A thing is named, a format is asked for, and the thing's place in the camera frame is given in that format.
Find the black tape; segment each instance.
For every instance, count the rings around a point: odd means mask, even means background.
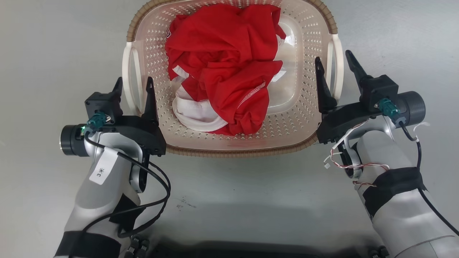
[[[422,182],[421,173],[416,167],[390,169],[379,175],[373,184],[376,187],[369,187],[363,194],[365,207],[371,218],[395,195],[419,187],[427,190]]]
[[[113,212],[116,213],[116,212],[120,212],[123,210],[135,208],[135,207],[137,207],[137,205],[131,199],[129,199],[127,196],[123,194],[121,195],[121,198],[118,204],[116,205],[115,209],[113,210]],[[124,229],[124,231],[128,232],[134,228],[135,220],[144,210],[145,208],[138,209],[138,210],[128,212],[128,213],[119,214],[119,215],[111,217],[109,221],[119,224],[120,227]]]
[[[54,256],[69,256],[72,252],[74,257],[118,258],[120,248],[121,244],[108,236],[66,231]]]

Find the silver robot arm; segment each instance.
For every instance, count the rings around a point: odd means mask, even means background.
[[[353,154],[353,163],[380,163],[390,169],[415,167],[394,141],[395,126],[388,117],[370,120],[345,138],[345,146]],[[356,148],[349,142],[358,140]],[[392,258],[456,258],[459,238],[428,206],[418,189],[375,200],[368,195],[377,178],[384,177],[383,167],[356,169],[352,175],[373,228],[380,235]],[[428,199],[429,192],[422,190]]]
[[[373,78],[351,51],[347,62],[360,91],[359,102],[337,107],[325,82],[325,70],[316,58],[316,79],[322,123],[319,143],[335,142],[343,165],[353,179],[373,227],[392,258],[457,258],[459,232],[432,205],[421,176],[420,142],[406,126],[421,123],[425,104],[416,92],[398,93],[387,75]],[[412,164],[398,147],[392,131],[402,128],[418,147]],[[375,257],[386,254],[375,254]]]
[[[117,258],[126,250],[127,254],[133,254],[133,250],[139,254],[143,246],[130,246],[129,237],[152,225],[170,197],[167,175],[149,162],[150,155],[160,157],[166,152],[166,141],[157,122],[153,80],[147,80],[142,117],[123,116],[119,105],[122,86],[120,77],[112,92],[93,93],[84,102],[88,122],[67,125],[61,132],[64,154],[90,157],[92,165],[77,193],[55,257]],[[166,196],[141,205],[138,194],[145,190],[148,174],[161,183]],[[155,205],[162,205],[158,215],[134,229],[136,218],[145,208]]]
[[[87,232],[82,232],[87,225],[104,215],[140,205],[137,193],[140,192],[139,181],[131,176],[136,175],[139,168],[113,151],[142,160],[140,146],[119,133],[97,133],[92,140],[106,148],[102,150],[84,143],[93,163],[76,195],[75,206],[65,226],[56,257],[118,257],[130,244],[129,238],[118,237],[119,228],[131,230],[140,214],[137,212],[118,219],[105,219],[91,226]]]

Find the table surface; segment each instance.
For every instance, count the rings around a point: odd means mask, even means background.
[[[145,0],[4,0],[0,3],[0,247],[5,257],[52,257],[90,160],[64,156],[62,127],[87,118],[83,100],[121,75],[128,25]],[[459,2],[326,0],[343,48],[368,74],[389,75],[425,100],[419,129],[425,184],[459,226],[455,162]],[[346,67],[341,104],[358,100]],[[415,161],[416,148],[395,137]],[[325,255],[380,239],[343,171],[324,169],[330,145],[275,157],[210,159],[167,154],[154,161],[173,193],[147,233],[191,245],[230,241],[308,248]],[[153,180],[143,202],[156,200]],[[145,222],[157,210],[138,219]]]

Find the black cable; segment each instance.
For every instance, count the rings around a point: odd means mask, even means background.
[[[421,168],[421,160],[422,160],[422,151],[421,151],[421,143],[418,141],[418,138],[417,137],[411,137],[411,135],[409,134],[408,130],[406,129],[405,125],[403,124],[403,122],[400,122],[399,123],[400,126],[402,127],[406,137],[408,137],[408,139],[410,139],[411,141],[416,141],[416,145],[418,147],[418,163],[416,165],[416,168],[420,171],[420,168]],[[443,215],[440,214],[440,212],[433,206],[433,204],[429,201],[429,199],[427,199],[427,197],[425,196],[424,194],[424,190],[422,190],[420,187],[418,188],[418,191],[419,193],[421,194],[422,196],[422,199],[424,199],[424,201],[427,203],[427,205],[430,207],[430,209],[437,215],[437,217],[443,221],[443,223],[448,226],[456,235],[459,236],[459,231],[453,226],[451,225],[451,223],[449,221],[447,221],[445,219],[445,217],[443,217]]]
[[[409,134],[408,130],[407,130],[406,127],[405,127],[405,124],[404,124],[402,121],[400,121],[398,124],[402,127],[403,132],[405,133],[406,137],[408,137],[408,139],[409,139],[410,141],[417,141],[417,140],[418,140],[417,137],[414,137],[414,138],[411,137],[411,135]]]
[[[96,146],[98,148],[101,148],[101,149],[105,148],[104,145],[99,144],[99,143],[94,142],[91,139],[89,139],[89,134],[90,134],[89,132],[86,132],[86,134],[84,135],[84,140],[85,141],[87,141],[91,145],[94,145],[94,146]],[[123,210],[123,211],[110,213],[110,214],[104,215],[104,216],[102,216],[102,217],[100,217],[98,219],[93,220],[91,223],[86,225],[86,227],[84,227],[83,230],[81,230],[81,235],[80,235],[80,237],[78,237],[76,239],[75,243],[73,244],[68,258],[72,258],[73,257],[73,255],[72,255],[73,250],[74,250],[75,246],[77,246],[77,243],[80,241],[80,239],[83,236],[83,234],[85,232],[87,232],[89,230],[89,228],[91,228],[93,225],[101,222],[102,220],[108,219],[108,218],[111,218],[113,216],[117,216],[117,215],[120,215],[120,214],[129,213],[129,212],[132,212],[132,211],[136,211],[136,210],[139,210],[139,209],[144,209],[144,208],[147,208],[147,207],[151,207],[151,206],[155,206],[155,205],[163,203],[159,213],[154,218],[152,218],[151,220],[147,221],[145,224],[139,226],[138,228],[133,229],[133,230],[131,230],[129,232],[125,232],[125,233],[121,233],[121,227],[119,228],[119,230],[118,230],[118,237],[119,238],[130,237],[132,235],[135,235],[135,234],[145,230],[146,228],[151,226],[153,223],[155,223],[159,219],[159,217],[161,216],[162,212],[164,211],[164,208],[166,207],[167,201],[168,201],[168,199],[170,197],[170,190],[171,190],[171,183],[170,183],[169,177],[166,175],[166,173],[162,169],[160,169],[157,165],[155,165],[152,162],[150,162],[150,165],[152,165],[159,172],[161,172],[161,174],[164,176],[164,178],[166,178],[167,184],[155,172],[153,172],[149,168],[145,168],[140,162],[134,160],[133,158],[131,158],[131,157],[129,157],[129,156],[123,154],[123,153],[118,152],[117,154],[118,154],[118,156],[120,156],[120,157],[132,162],[133,164],[139,166],[139,168],[141,168],[142,170],[145,170],[147,173],[152,175],[156,180],[158,180],[163,185],[164,189],[166,190],[166,197],[164,197],[163,199],[161,199],[159,201],[156,201],[156,202],[151,202],[151,203],[147,203],[147,204],[144,204],[144,205],[136,206],[134,208],[126,209],[126,210]]]
[[[416,145],[418,146],[418,163],[416,164],[416,167],[418,168],[419,171],[421,171],[421,159],[422,159],[422,151],[421,151],[421,143],[416,142]]]
[[[421,189],[421,188],[418,188],[419,190],[419,193],[421,194],[422,198],[424,199],[424,201],[427,203],[427,205],[429,205],[430,209],[432,209],[432,211],[443,221],[444,224],[446,224],[446,226],[448,226],[456,235],[459,236],[459,231],[454,228],[453,225],[451,225],[450,222],[448,222],[445,217],[443,217],[439,211],[437,211],[437,209],[435,209],[435,207],[432,205],[432,203],[429,201],[429,199],[427,199],[427,197],[425,196],[424,194],[424,191]]]

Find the camera lens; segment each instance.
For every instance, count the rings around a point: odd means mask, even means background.
[[[408,91],[398,94],[397,108],[400,115],[406,118],[405,125],[421,123],[425,118],[425,103],[421,95],[415,91]]]
[[[78,125],[66,125],[61,132],[61,150],[67,156],[89,157],[84,146],[84,137],[81,128],[84,123]]]

